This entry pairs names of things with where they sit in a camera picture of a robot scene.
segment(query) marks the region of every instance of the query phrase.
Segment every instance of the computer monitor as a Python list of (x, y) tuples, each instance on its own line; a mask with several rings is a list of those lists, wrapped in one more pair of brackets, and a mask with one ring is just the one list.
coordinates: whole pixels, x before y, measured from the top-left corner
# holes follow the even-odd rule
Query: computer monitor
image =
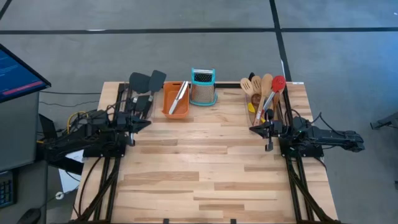
[(0, 103), (50, 86), (49, 81), (0, 44)]

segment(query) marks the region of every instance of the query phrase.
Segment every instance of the wooden table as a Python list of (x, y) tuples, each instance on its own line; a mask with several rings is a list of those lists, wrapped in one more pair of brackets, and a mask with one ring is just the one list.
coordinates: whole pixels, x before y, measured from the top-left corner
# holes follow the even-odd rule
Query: wooden table
[[(104, 84), (98, 109), (116, 101), (118, 86)], [(312, 120), (304, 85), (288, 83), (287, 88), (292, 108)], [(171, 223), (229, 223), (235, 218), (238, 223), (295, 223), (277, 139), (274, 150), (265, 152), (266, 140), (249, 131), (244, 92), (240, 88), (217, 92), (216, 105), (190, 105), (183, 120), (165, 118), (163, 92), (156, 93), (152, 124), (134, 136), (136, 146), (128, 147), (121, 159), (112, 222), (161, 223), (169, 218)], [(85, 161), (82, 180), (95, 160)], [(337, 218), (325, 168), (313, 158), (303, 162), (309, 191), (329, 216)], [(89, 178), (83, 208), (98, 191), (102, 166), (103, 159)], [(83, 181), (80, 184), (75, 206)], [(104, 198), (102, 218), (107, 195)]]

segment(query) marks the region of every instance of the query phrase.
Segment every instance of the orange tray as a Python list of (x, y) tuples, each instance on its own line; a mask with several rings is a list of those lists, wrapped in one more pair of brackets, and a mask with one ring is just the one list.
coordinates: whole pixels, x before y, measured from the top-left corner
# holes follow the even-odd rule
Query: orange tray
[(164, 98), (162, 113), (166, 118), (182, 119), (188, 115), (189, 112), (189, 86), (185, 90), (185, 94), (181, 100), (178, 101), (173, 114), (169, 114), (169, 110), (173, 105), (174, 99), (180, 90), (182, 82), (166, 82), (163, 85)]

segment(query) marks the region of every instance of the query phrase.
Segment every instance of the metal tongs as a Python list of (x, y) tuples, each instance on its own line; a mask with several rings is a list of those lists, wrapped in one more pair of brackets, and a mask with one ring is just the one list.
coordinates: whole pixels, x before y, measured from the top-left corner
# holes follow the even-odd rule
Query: metal tongs
[(173, 112), (174, 112), (174, 110), (175, 110), (175, 107), (176, 107), (177, 104), (178, 104), (178, 101), (180, 101), (180, 100), (182, 99), (182, 97), (184, 96), (185, 90), (187, 89), (187, 87), (188, 87), (188, 81), (182, 82), (181, 88), (180, 88), (180, 90), (178, 91), (177, 96), (176, 96), (175, 99), (174, 99), (174, 102), (173, 102), (172, 107), (171, 107), (170, 110), (169, 110), (169, 114), (173, 114)]

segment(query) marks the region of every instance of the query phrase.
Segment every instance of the gray carpet floor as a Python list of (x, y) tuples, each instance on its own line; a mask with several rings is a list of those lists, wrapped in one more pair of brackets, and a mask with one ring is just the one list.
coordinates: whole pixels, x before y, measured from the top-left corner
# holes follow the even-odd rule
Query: gray carpet floor
[[(0, 7), (6, 0), (0, 0)], [(277, 0), (282, 28), (398, 27), (394, 0)], [(2, 30), (273, 27), (268, 0), (12, 0)], [(345, 223), (397, 223), (398, 129), (369, 123), (398, 111), (398, 32), (283, 33), (293, 81), (305, 82), (313, 114), (335, 128), (357, 131), (360, 153), (326, 152), (330, 187)], [(225, 34), (0, 35), (5, 45), (52, 83), (50, 91), (100, 92), (105, 81), (127, 81), (132, 72), (161, 70), (167, 80), (187, 80), (191, 67), (215, 68), (218, 81), (250, 72), (281, 74), (272, 32)], [(40, 94), (47, 103), (74, 105), (99, 95)], [(40, 105), (63, 128), (74, 111)], [(60, 191), (50, 169), (49, 197)], [(47, 220), (66, 222), (75, 194), (49, 205)]]

